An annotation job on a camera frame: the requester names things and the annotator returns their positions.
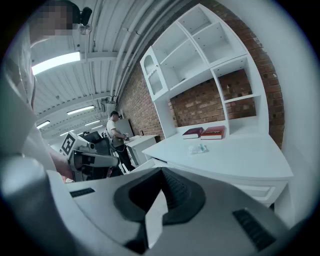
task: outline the red brick wall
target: red brick wall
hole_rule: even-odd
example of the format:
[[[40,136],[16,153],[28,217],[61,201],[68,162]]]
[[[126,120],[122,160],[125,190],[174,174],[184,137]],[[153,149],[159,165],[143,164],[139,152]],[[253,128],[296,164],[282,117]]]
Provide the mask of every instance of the red brick wall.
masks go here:
[[[226,100],[252,94],[244,70],[223,75],[219,82]],[[178,127],[225,120],[220,94],[213,78],[172,98],[169,105]],[[256,115],[252,98],[234,101],[226,106],[230,119]]]
[[[256,35],[230,10],[214,0],[201,0],[199,3],[224,20],[249,50],[258,67],[267,97],[269,134],[281,148],[285,127],[284,103],[277,73],[270,58],[265,53]],[[160,29],[159,33],[152,39],[152,42],[154,42],[175,19],[181,16],[181,12],[176,13],[176,16]],[[250,87],[248,87],[248,81],[242,71],[220,77],[220,83],[226,99],[230,97],[234,98],[238,94],[244,96],[251,93]],[[213,79],[201,83],[172,98],[169,105],[171,113],[174,116],[175,125],[179,127],[224,120],[221,99]],[[132,72],[131,79],[124,89],[117,109],[122,109],[130,119],[135,135],[140,134],[140,130],[143,130],[144,134],[159,134],[161,139],[164,138],[139,64],[137,64],[137,67]],[[230,118],[256,115],[252,99],[232,102],[228,104],[227,110],[230,113]]]
[[[140,65],[133,72],[117,110],[129,118],[134,135],[140,135],[142,130],[144,135],[158,134],[156,139],[165,138]]]

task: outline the cabinet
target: cabinet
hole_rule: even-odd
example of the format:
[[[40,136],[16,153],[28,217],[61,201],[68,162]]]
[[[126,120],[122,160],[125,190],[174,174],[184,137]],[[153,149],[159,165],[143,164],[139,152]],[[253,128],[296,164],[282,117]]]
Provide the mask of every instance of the cabinet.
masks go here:
[[[238,36],[213,12],[196,5],[179,17],[148,49],[140,61],[165,138],[175,127],[169,99],[214,79],[225,116],[227,136],[268,134],[267,98],[259,71]],[[243,70],[251,87],[249,95],[225,98],[220,77]],[[252,98],[256,116],[230,120],[228,105]]]

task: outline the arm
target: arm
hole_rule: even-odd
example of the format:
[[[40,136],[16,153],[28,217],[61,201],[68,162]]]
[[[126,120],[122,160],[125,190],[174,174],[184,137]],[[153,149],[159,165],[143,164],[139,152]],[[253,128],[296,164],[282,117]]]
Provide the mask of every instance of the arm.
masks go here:
[[[118,138],[121,138],[121,139],[124,139],[125,136],[123,136],[122,134],[120,134],[119,132],[117,132],[117,130],[114,128],[111,130],[112,134],[115,136],[115,137],[118,137]]]

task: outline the desk drawer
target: desk drawer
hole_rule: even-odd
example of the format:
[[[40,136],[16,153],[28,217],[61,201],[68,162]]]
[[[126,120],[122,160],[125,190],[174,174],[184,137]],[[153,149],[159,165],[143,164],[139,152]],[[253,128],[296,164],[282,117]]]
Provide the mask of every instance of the desk drawer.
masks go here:
[[[229,183],[265,205],[274,203],[287,184],[287,181],[285,180],[251,180],[233,178],[222,176],[217,173],[192,170],[173,163],[168,163],[168,165],[172,168]]]

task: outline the white plastic surface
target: white plastic surface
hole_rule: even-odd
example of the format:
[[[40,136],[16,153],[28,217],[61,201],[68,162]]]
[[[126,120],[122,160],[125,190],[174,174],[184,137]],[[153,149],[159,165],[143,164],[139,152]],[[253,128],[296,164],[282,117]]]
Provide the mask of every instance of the white plastic surface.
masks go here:
[[[199,143],[209,152],[188,154]],[[143,151],[144,154],[195,171],[248,180],[288,180],[290,167],[269,135],[206,140],[183,139],[180,133]]]

